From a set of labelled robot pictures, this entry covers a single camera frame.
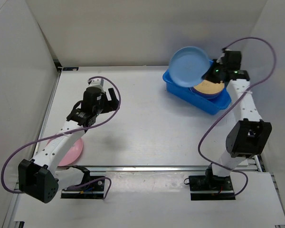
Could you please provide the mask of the purple plate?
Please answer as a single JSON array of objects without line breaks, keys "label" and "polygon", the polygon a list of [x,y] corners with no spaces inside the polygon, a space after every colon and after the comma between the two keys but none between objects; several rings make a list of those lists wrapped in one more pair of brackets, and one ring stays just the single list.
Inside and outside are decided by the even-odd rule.
[{"label": "purple plate", "polygon": [[205,94],[205,93],[199,92],[198,90],[194,89],[193,87],[190,87],[189,90],[192,93],[194,93],[195,95],[198,95],[198,96],[205,98],[207,100],[211,100],[211,99],[218,97],[225,90],[225,88],[223,90],[219,91],[218,93],[215,93],[215,94]]}]

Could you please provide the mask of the pink plate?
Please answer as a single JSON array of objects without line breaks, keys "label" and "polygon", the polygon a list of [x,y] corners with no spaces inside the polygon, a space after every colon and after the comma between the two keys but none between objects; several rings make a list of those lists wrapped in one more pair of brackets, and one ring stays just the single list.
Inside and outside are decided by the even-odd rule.
[{"label": "pink plate", "polygon": [[[58,137],[55,139],[51,139],[47,142],[47,145],[45,146],[45,150],[49,149],[50,152],[48,154],[51,156],[51,158],[54,158],[52,153],[58,152],[59,149],[64,149],[64,145],[66,144],[66,138],[67,137]],[[64,155],[64,157],[61,157],[61,154],[58,155],[58,158],[61,158],[60,162],[58,163],[57,156],[55,156],[56,164],[58,167],[62,166],[68,166],[72,163],[74,163],[81,155],[83,151],[83,140],[79,138],[68,150],[68,152]]]}]

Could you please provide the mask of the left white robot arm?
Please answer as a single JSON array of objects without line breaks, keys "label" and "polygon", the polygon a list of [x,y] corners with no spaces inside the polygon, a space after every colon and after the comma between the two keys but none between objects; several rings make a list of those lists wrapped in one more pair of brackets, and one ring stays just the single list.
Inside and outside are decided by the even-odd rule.
[{"label": "left white robot arm", "polygon": [[59,190],[85,190],[94,182],[90,171],[78,165],[59,171],[59,163],[91,128],[96,128],[96,118],[100,114],[113,112],[120,108],[121,95],[116,86],[104,92],[101,87],[89,86],[78,101],[58,134],[48,137],[45,148],[31,160],[23,159],[18,166],[19,189],[23,193],[49,203]]}]

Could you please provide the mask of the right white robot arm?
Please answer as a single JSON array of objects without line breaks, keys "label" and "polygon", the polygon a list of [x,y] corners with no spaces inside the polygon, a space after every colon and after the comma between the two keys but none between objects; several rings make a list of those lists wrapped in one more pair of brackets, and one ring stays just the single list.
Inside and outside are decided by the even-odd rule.
[{"label": "right white robot arm", "polygon": [[258,113],[247,71],[241,67],[240,51],[225,49],[213,66],[211,74],[227,84],[236,124],[226,137],[226,149],[217,162],[206,170],[204,185],[216,189],[241,162],[260,155],[271,134],[272,125]]}]

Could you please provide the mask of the blue plate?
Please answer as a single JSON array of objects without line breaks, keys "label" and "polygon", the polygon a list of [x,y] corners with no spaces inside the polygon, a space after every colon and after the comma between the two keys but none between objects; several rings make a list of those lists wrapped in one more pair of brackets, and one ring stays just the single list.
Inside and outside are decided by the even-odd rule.
[{"label": "blue plate", "polygon": [[173,83],[181,87],[194,87],[203,81],[210,69],[207,53],[199,47],[179,49],[169,62],[169,74]]}]

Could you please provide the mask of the orange plate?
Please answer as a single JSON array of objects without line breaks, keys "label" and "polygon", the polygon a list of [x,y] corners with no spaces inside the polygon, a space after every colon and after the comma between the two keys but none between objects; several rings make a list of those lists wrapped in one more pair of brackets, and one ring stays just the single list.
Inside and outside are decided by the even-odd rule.
[{"label": "orange plate", "polygon": [[194,90],[205,95],[214,95],[220,93],[224,89],[225,85],[223,82],[213,83],[204,80],[202,83],[193,87]]}]

